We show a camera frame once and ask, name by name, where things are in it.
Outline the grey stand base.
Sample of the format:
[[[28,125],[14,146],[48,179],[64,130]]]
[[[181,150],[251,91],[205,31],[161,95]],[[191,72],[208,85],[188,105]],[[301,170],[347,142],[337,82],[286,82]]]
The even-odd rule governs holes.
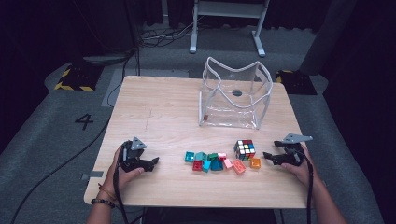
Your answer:
[[[118,63],[124,63],[130,60],[133,54],[109,54],[102,56],[86,56],[84,60],[91,65],[109,66]]]

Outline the multicoloured puzzle cube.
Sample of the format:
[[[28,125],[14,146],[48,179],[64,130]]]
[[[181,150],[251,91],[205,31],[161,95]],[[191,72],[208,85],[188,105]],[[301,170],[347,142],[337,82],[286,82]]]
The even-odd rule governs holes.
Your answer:
[[[241,161],[248,161],[256,154],[252,140],[237,140],[233,148],[235,157]]]

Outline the person's right hand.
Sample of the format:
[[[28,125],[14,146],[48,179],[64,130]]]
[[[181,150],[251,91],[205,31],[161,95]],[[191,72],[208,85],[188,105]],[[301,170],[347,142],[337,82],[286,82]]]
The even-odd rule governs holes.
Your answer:
[[[312,180],[313,183],[316,183],[319,180],[319,177],[316,174],[316,168],[308,149],[305,146],[303,146],[303,150],[306,159],[300,166],[294,166],[289,163],[282,163],[281,166],[290,173],[292,173],[293,175],[295,175],[298,178],[298,180],[308,188],[311,182],[310,173],[312,173],[313,176],[313,180]]]

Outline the white metal stand frame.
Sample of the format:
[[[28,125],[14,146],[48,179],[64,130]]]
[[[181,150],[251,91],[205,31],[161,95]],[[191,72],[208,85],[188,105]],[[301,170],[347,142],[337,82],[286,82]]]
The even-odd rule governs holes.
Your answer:
[[[264,57],[266,55],[262,41],[260,38],[264,19],[270,0],[263,0],[262,3],[231,3],[209,0],[194,0],[192,13],[192,32],[190,53],[197,51],[198,39],[198,17],[199,16],[215,16],[215,17],[233,17],[245,19],[257,19],[256,29],[251,32],[258,55]]]

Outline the black stand pole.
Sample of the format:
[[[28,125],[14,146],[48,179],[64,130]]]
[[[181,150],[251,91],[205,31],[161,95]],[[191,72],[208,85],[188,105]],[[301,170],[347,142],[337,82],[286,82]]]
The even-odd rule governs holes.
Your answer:
[[[123,0],[125,9],[126,9],[126,16],[128,20],[128,27],[129,27],[129,32],[130,36],[132,39],[132,52],[134,53],[135,60],[136,60],[136,66],[135,66],[135,71],[138,76],[141,76],[141,66],[140,66],[140,45],[139,45],[139,37],[137,35],[137,30],[135,27],[135,22],[134,22],[134,15],[132,14],[132,8],[130,4],[130,0]]]

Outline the clear plastic bag white trim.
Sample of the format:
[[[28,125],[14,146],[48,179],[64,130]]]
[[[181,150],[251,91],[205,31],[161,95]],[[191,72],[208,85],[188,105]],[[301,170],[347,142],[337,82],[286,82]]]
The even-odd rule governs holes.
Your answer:
[[[260,62],[236,69],[208,57],[199,92],[199,125],[259,130],[272,88],[271,75]]]

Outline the grey curtain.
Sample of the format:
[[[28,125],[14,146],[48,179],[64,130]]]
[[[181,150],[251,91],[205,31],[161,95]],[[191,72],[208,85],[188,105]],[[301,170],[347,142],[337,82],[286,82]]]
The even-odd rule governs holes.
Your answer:
[[[358,0],[332,0],[310,49],[299,71],[306,76],[316,76],[329,59],[332,50],[346,27]]]

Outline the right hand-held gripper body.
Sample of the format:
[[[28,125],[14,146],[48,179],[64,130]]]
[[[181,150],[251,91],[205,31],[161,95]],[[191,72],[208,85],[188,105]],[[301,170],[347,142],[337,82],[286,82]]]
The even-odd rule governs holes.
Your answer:
[[[310,135],[300,135],[296,133],[287,134],[281,141],[285,152],[294,159],[293,165],[300,165],[304,160],[304,150],[302,142],[311,141],[313,139]]]

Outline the grey tape piece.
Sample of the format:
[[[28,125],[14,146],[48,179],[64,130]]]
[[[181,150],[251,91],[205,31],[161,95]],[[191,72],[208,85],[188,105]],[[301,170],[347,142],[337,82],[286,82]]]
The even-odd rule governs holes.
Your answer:
[[[89,180],[91,177],[101,178],[103,176],[103,171],[91,171],[88,174],[82,174],[80,180]]]

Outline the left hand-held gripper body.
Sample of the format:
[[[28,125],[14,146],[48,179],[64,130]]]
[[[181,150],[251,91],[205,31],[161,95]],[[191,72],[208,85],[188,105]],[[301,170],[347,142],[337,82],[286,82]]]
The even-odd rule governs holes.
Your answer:
[[[120,167],[125,172],[142,167],[143,161],[140,156],[143,154],[147,146],[137,137],[127,140],[121,145],[120,151]]]

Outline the black yellow striped base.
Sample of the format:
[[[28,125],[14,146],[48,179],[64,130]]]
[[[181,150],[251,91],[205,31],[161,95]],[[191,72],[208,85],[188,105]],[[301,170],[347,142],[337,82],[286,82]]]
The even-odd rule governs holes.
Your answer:
[[[96,85],[104,70],[103,66],[76,67],[70,64],[55,85],[55,90],[96,91]]]
[[[300,71],[278,70],[276,72],[276,81],[284,85],[287,94],[317,94],[310,77]]]

